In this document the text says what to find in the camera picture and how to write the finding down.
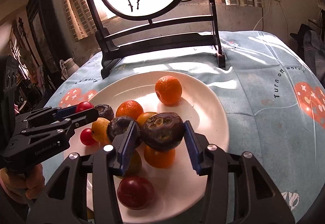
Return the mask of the person's left hand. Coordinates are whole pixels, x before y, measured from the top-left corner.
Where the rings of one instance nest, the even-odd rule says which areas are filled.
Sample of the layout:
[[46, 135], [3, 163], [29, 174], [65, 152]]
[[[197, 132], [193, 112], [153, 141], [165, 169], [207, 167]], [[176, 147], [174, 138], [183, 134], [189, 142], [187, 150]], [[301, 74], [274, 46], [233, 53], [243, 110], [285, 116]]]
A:
[[45, 187], [42, 164], [36, 165], [28, 176], [1, 169], [1, 186], [14, 201], [26, 204], [27, 200], [37, 199]]

